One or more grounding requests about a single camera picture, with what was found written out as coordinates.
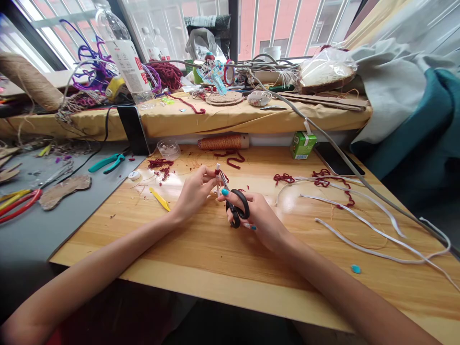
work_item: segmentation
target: green juice box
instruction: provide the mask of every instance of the green juice box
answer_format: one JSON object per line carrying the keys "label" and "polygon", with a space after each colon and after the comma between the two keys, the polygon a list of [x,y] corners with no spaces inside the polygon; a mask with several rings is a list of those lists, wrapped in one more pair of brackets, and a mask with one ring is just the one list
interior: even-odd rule
{"label": "green juice box", "polygon": [[316,135],[308,135],[307,132],[295,133],[290,147],[292,158],[307,159],[315,144]]}

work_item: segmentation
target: window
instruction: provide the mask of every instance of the window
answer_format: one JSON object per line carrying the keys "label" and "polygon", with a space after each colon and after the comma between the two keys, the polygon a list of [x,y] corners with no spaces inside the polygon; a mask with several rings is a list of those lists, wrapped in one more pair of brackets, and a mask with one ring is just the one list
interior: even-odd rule
{"label": "window", "polygon": [[[92,0],[13,2],[68,69],[72,69],[74,63],[79,61],[77,52],[84,40],[97,50],[96,35],[99,35],[99,32],[94,20],[96,9]],[[72,23],[82,37],[69,25],[62,25],[60,19]]]}
{"label": "window", "polygon": [[188,32],[184,17],[229,14],[228,0],[122,0],[131,33],[136,36],[144,61],[148,61],[141,31],[146,26],[150,32],[160,30],[168,45],[171,60],[185,60],[190,56],[185,52]]}
{"label": "window", "polygon": [[22,55],[42,73],[53,71],[50,65],[3,14],[0,14],[0,26],[1,51]]}
{"label": "window", "polygon": [[291,58],[310,56],[324,44],[339,43],[360,3],[361,0],[240,0],[238,60],[249,60],[266,46],[281,45],[277,42],[287,42],[286,50],[282,46],[282,56]]}

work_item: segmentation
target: woven coaster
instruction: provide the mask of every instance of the woven coaster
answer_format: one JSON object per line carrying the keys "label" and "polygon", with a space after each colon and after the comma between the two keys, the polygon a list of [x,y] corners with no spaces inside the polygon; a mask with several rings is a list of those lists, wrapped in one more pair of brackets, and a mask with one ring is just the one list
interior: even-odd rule
{"label": "woven coaster", "polygon": [[244,101],[243,95],[235,91],[228,91],[225,95],[212,93],[206,97],[206,103],[214,106],[235,105],[242,101]]}

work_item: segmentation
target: hand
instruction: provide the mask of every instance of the hand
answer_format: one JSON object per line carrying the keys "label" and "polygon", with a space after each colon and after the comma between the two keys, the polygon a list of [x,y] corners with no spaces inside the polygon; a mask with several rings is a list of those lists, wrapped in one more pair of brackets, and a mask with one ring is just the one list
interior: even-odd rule
{"label": "hand", "polygon": [[[222,194],[217,198],[218,201],[228,200],[236,207],[244,210],[243,203],[236,194],[227,191],[227,189],[222,189],[221,192]],[[244,226],[254,230],[260,242],[269,250],[275,252],[284,239],[290,236],[290,232],[281,223],[262,194],[242,193],[248,200],[250,217],[240,219],[240,227]],[[227,217],[229,222],[233,221],[230,209],[227,210]]]}
{"label": "hand", "polygon": [[204,204],[212,188],[219,181],[214,170],[202,165],[189,177],[182,187],[181,195],[176,206],[171,211],[180,220],[184,221],[192,217]]}

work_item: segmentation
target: orange thread spool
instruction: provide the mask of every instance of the orange thread spool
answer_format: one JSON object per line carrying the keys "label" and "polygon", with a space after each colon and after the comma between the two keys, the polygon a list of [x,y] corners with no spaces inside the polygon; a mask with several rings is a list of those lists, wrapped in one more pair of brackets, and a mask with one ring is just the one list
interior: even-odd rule
{"label": "orange thread spool", "polygon": [[203,138],[198,141],[198,148],[200,150],[239,150],[247,149],[248,147],[248,134],[233,134],[223,137]]}

